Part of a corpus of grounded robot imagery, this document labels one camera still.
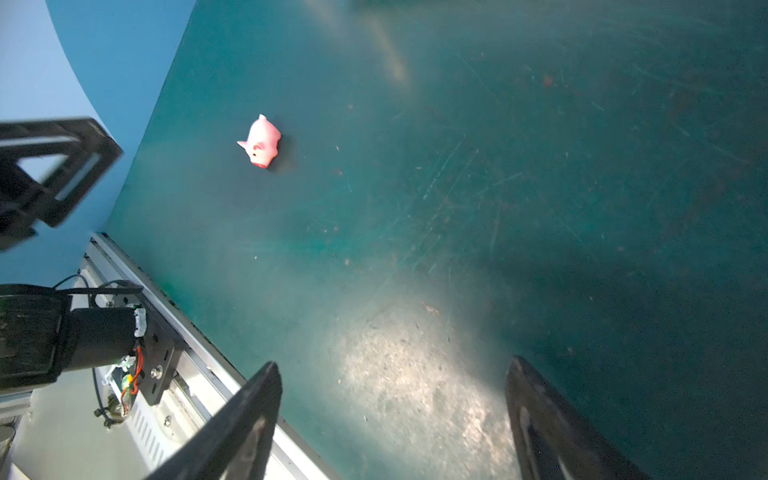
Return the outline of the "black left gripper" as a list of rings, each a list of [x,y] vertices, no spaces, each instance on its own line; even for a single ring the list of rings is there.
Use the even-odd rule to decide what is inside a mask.
[[[1,124],[1,249],[56,228],[122,156],[90,117]]]

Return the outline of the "pink toy pig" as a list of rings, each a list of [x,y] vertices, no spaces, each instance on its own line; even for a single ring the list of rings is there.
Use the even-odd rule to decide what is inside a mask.
[[[249,161],[260,168],[267,169],[278,156],[278,143],[282,138],[281,132],[263,114],[253,122],[245,141],[237,141],[249,158]]]

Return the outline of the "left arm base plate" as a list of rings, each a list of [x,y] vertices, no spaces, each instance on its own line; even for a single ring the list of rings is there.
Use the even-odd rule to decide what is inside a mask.
[[[174,379],[184,345],[180,334],[146,293],[147,290],[120,292],[113,294],[109,302],[114,307],[130,307],[135,312],[135,346],[141,350],[141,354],[138,351],[135,354],[142,364],[136,389],[149,406],[156,406]]]

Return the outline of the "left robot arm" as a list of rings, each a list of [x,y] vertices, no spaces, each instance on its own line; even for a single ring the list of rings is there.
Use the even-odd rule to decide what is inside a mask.
[[[35,237],[35,225],[59,226],[122,150],[90,117],[1,125],[1,249]],[[64,371],[106,365],[131,353],[141,331],[130,307],[88,305],[85,295],[136,296],[142,287],[118,280],[102,287],[1,287],[1,390],[51,384]]]

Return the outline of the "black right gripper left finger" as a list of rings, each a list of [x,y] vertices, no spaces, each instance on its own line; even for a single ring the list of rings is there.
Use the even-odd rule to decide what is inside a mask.
[[[282,397],[278,365],[261,369],[151,479],[262,479]]]

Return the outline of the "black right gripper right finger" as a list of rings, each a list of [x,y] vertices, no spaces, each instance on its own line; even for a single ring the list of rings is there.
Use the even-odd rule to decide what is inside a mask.
[[[506,403],[524,479],[646,479],[527,360],[515,356]]]

